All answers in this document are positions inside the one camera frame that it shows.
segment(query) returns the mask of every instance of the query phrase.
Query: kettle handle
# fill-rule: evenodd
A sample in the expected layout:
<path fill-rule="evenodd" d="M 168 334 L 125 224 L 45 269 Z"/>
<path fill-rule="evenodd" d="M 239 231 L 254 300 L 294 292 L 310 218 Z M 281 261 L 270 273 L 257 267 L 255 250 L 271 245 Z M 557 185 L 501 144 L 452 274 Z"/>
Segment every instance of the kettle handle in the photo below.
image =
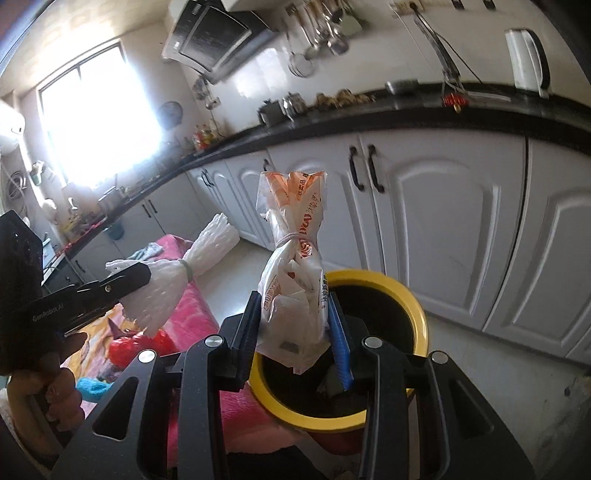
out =
<path fill-rule="evenodd" d="M 530 39 L 535 47 L 535 55 L 538 57 L 541 69 L 541 78 L 538 78 L 538 86 L 540 90 L 547 90 L 550 87 L 550 66 L 548 65 L 548 58 L 544 51 L 544 46 L 538 35 L 528 28 L 524 30 L 524 33 L 529 34 Z"/>

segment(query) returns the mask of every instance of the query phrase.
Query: pink cloth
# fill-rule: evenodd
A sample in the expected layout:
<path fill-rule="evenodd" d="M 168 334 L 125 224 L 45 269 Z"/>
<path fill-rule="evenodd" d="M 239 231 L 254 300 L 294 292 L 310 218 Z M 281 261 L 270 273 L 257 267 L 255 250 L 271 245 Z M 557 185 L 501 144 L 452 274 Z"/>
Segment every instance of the pink cloth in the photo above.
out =
<path fill-rule="evenodd" d="M 155 260 L 182 258 L 191 245 L 172 235 L 162 237 L 157 243 L 164 247 L 164 252 Z M 181 351 L 219 330 L 209 306 L 193 283 L 187 285 L 164 329 Z M 227 452 L 271 453 L 302 438 L 296 430 L 282 427 L 274 421 L 253 397 L 248 384 L 238 393 L 221 392 L 220 407 Z M 177 408 L 178 398 L 176 404 L 173 402 L 168 428 L 169 466 L 177 464 Z"/>

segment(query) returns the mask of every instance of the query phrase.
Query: orange and white plastic bag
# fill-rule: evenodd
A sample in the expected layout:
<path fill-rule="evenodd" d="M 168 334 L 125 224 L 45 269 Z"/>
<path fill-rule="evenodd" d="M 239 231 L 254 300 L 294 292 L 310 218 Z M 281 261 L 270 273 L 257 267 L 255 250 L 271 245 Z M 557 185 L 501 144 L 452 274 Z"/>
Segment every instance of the orange and white plastic bag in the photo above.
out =
<path fill-rule="evenodd" d="M 330 346 L 327 285 L 316 247 L 324 216 L 326 173 L 261 173 L 257 211 L 267 219 L 275 251 L 263 270 L 256 350 L 296 374 Z"/>

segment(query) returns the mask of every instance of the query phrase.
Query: black countertop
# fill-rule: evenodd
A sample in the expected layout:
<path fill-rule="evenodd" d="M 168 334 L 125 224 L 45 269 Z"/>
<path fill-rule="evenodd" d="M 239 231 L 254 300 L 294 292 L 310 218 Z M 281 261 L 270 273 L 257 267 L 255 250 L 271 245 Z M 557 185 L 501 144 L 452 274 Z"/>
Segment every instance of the black countertop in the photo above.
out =
<path fill-rule="evenodd" d="M 453 108 L 443 106 L 440 88 L 440 84 L 422 85 L 418 93 L 403 97 L 387 96 L 380 90 L 375 92 L 380 97 L 375 103 L 327 112 L 311 111 L 293 122 L 288 120 L 273 128 L 244 130 L 204 152 L 185 157 L 175 169 L 114 210 L 101 228 L 81 237 L 67 255 L 73 258 L 100 230 L 181 173 L 290 141 L 399 128 L 477 129 L 524 135 L 591 155 L 591 108 L 587 106 L 557 96 L 544 100 L 523 95 L 504 85 L 468 84 L 469 90 L 503 94 L 509 101 L 470 98 L 470 105 L 456 113 Z"/>

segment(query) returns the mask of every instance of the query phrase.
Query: human hand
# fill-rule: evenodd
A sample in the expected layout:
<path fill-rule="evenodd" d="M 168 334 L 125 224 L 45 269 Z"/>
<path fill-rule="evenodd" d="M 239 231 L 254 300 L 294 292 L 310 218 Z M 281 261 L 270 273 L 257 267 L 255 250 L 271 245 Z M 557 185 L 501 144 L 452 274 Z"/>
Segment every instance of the human hand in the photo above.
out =
<path fill-rule="evenodd" d="M 80 350 L 87 334 L 75 333 L 64 341 L 60 352 L 60 364 Z M 84 421 L 80 404 L 82 395 L 76 389 L 74 374 L 67 368 L 57 375 L 47 375 L 27 370 L 14 372 L 7 386 L 8 402 L 15 430 L 25 446 L 41 455 L 55 455 L 52 443 L 46 438 L 29 408 L 27 397 L 38 394 L 47 386 L 46 398 L 50 404 L 48 420 L 59 420 L 57 430 L 65 432 L 78 428 Z"/>

